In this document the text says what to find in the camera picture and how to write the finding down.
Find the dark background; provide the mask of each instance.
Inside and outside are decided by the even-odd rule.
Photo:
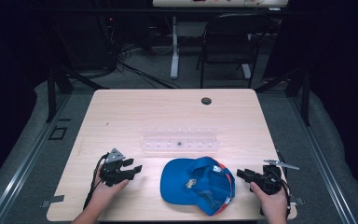
[[[65,2],[48,1],[48,4],[74,4]],[[149,6],[148,1],[125,2],[127,5],[121,5],[124,2],[120,1],[112,4]],[[76,3],[79,7],[96,7],[95,1]],[[308,67],[311,90],[323,101],[337,126],[346,161],[358,180],[358,3],[291,1],[288,10],[316,15],[283,19],[265,77],[278,77],[311,62]],[[145,49],[149,47],[150,18],[115,20],[135,43]],[[44,17],[24,14],[14,0],[0,0],[0,167],[32,114],[34,87],[47,80],[54,64],[98,70],[116,66],[115,49],[106,42],[101,18],[56,16],[52,22],[54,26]]]

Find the person's right hand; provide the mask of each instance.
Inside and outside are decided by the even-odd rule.
[[[261,202],[263,213],[269,224],[287,223],[287,198],[284,189],[272,195],[267,195],[255,182],[251,182],[251,189]]]

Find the gray carpet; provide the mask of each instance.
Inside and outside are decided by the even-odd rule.
[[[253,88],[263,84],[261,76],[272,43],[265,41],[264,44]],[[181,88],[197,88],[200,77],[200,72],[195,70],[198,50],[191,44],[183,45],[180,51],[179,78],[176,80],[171,80],[169,75],[170,53],[157,55],[135,50],[128,55],[129,58],[125,63],[149,75],[175,83]],[[122,67],[119,66],[114,73],[94,78],[93,81],[111,89],[154,88],[141,77],[128,71],[120,72],[121,70]],[[210,87],[222,85],[221,88],[240,88],[246,84],[238,81],[228,83],[217,76],[221,74],[224,74],[223,77],[240,76],[241,70],[232,67],[216,68],[215,65],[214,68],[208,67],[206,72],[209,72],[207,78],[210,80],[205,84]],[[83,73],[85,76],[90,74],[92,72]],[[42,134],[45,141],[41,141],[40,154],[35,156],[34,163],[31,165],[32,170],[24,177],[26,181],[20,186],[20,192],[13,195],[14,202],[7,203],[5,207],[7,212],[0,217],[2,223],[49,223],[46,219],[48,209],[41,208],[40,205],[54,195],[92,95],[90,87],[75,79],[72,82],[76,88],[72,95],[66,97],[58,92],[64,103],[56,119],[49,125],[45,123],[48,117],[47,85],[43,83],[35,89],[38,93],[38,102],[34,113],[0,171],[0,199],[23,160],[34,150],[41,133],[46,129],[48,133]],[[155,85],[157,88],[162,88],[159,84]],[[276,148],[280,150],[287,163],[300,167],[299,171],[289,170],[287,178],[291,191],[296,197],[303,198],[306,203],[297,207],[298,216],[289,223],[342,223],[343,219],[323,179],[323,172],[318,168],[312,153],[310,138],[304,131],[302,120],[298,118],[296,99],[288,99],[284,96],[282,93],[284,86],[285,84],[282,83],[269,92],[259,93],[258,97]],[[313,94],[310,97],[310,123],[309,129],[317,139],[318,146],[358,223],[358,183],[351,177],[351,172],[344,161],[344,148],[334,124],[325,113],[319,99]],[[48,140],[52,133],[51,127],[55,126],[66,129],[62,140]]]

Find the table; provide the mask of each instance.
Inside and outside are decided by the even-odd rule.
[[[153,0],[153,7],[269,7],[271,10],[286,7],[288,0]],[[178,78],[179,66],[179,50],[177,42],[177,27],[178,23],[176,17],[172,20],[172,65],[171,65],[171,79]],[[249,78],[251,75],[249,66],[242,65],[244,77]]]
[[[204,97],[212,102],[203,104]],[[218,145],[211,150],[148,150],[145,140],[150,130],[162,130],[163,140],[168,139],[167,132],[210,132],[210,140]],[[98,159],[114,147],[127,159],[134,158],[129,168],[142,164],[143,170],[118,194],[100,220],[263,218],[259,215],[259,201],[249,191],[249,184],[238,177],[235,199],[224,212],[214,217],[207,217],[196,206],[166,203],[159,194],[162,169],[175,158],[211,156],[225,164],[234,176],[237,169],[244,168],[262,173],[264,159],[278,159],[253,90],[96,91],[55,192],[55,196],[64,195],[63,202],[50,205],[48,220],[73,220],[82,211],[93,169]],[[295,216],[296,208],[292,206],[289,218]]]

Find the wooden tabletop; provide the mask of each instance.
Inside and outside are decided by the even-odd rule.
[[[203,104],[203,98],[208,98],[210,104]],[[156,130],[160,133],[154,140],[165,144],[161,150],[145,144],[150,136],[156,137]],[[217,145],[209,149],[197,148],[200,146],[197,144],[192,149],[177,145],[167,149],[168,140],[184,135],[193,136],[196,142],[203,135],[204,140]],[[82,211],[96,163],[114,147],[127,159],[134,159],[133,166],[127,169],[142,164],[143,170],[118,194],[100,220],[264,218],[259,215],[260,204],[249,191],[249,184],[236,177],[237,169],[262,173],[264,159],[278,159],[252,90],[96,91],[55,193],[55,196],[64,195],[64,200],[50,205],[48,220],[73,220]],[[214,217],[207,217],[197,206],[166,203],[159,193],[162,169],[168,161],[202,156],[223,163],[236,177],[236,197],[225,211]],[[295,216],[293,207],[289,218]]]
[[[288,0],[153,0],[154,7],[286,7]]]

